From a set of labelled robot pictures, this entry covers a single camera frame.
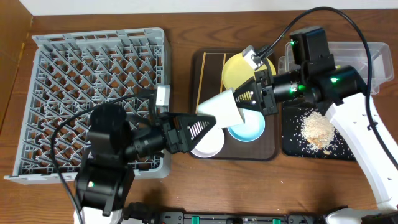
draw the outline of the brown tray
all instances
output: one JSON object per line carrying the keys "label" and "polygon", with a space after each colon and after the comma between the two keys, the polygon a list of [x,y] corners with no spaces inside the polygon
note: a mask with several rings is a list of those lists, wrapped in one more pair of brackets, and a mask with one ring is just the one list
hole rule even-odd
{"label": "brown tray", "polygon": [[[202,49],[193,58],[192,107],[191,113],[197,112],[197,106],[225,90],[221,73],[225,62],[242,49]],[[263,134],[251,142],[241,142],[223,129],[225,143],[221,151],[209,159],[262,160],[275,158],[279,152],[279,117],[266,117],[266,129]]]}

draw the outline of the light blue bowl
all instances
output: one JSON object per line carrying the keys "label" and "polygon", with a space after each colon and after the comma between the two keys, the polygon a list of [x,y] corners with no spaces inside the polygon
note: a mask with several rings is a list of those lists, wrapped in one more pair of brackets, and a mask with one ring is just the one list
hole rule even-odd
{"label": "light blue bowl", "polygon": [[266,121],[260,112],[243,109],[244,124],[228,127],[228,132],[242,142],[254,141],[266,128]]}

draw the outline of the plastic dish rack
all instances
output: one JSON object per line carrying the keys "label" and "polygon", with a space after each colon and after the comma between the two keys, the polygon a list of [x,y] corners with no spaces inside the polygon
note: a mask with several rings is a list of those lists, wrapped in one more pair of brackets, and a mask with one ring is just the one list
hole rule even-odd
{"label": "plastic dish rack", "polygon": [[[170,47],[160,28],[110,30],[32,37],[36,51],[21,136],[12,175],[20,184],[59,182],[50,159],[55,128],[74,114],[140,88],[170,84]],[[127,114],[146,117],[148,101],[121,102]],[[160,112],[168,108],[159,108]],[[90,146],[90,114],[66,125],[57,136],[56,159],[66,180],[74,180]],[[163,178],[171,158],[131,163],[136,179]]]}

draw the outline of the clear plastic container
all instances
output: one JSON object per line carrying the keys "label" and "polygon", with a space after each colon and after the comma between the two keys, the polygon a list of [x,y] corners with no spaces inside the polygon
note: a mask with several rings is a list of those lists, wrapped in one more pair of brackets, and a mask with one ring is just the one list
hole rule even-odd
{"label": "clear plastic container", "polygon": [[[365,83],[368,79],[368,60],[362,42],[328,42],[330,53],[335,57],[336,65],[351,65],[361,75]],[[373,62],[372,94],[378,94],[379,85],[394,79],[394,69],[390,48],[385,43],[369,42],[369,49]],[[285,46],[285,56],[279,59],[278,73],[300,68],[294,64],[292,46],[288,42]]]}

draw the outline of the white paper cup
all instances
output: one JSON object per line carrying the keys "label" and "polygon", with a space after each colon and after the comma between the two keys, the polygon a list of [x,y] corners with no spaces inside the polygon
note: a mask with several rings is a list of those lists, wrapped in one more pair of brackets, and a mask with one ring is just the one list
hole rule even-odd
{"label": "white paper cup", "polygon": [[216,117],[217,128],[227,128],[237,124],[243,124],[243,111],[236,107],[233,96],[233,89],[224,92],[204,101],[198,105],[198,115],[211,115]]}

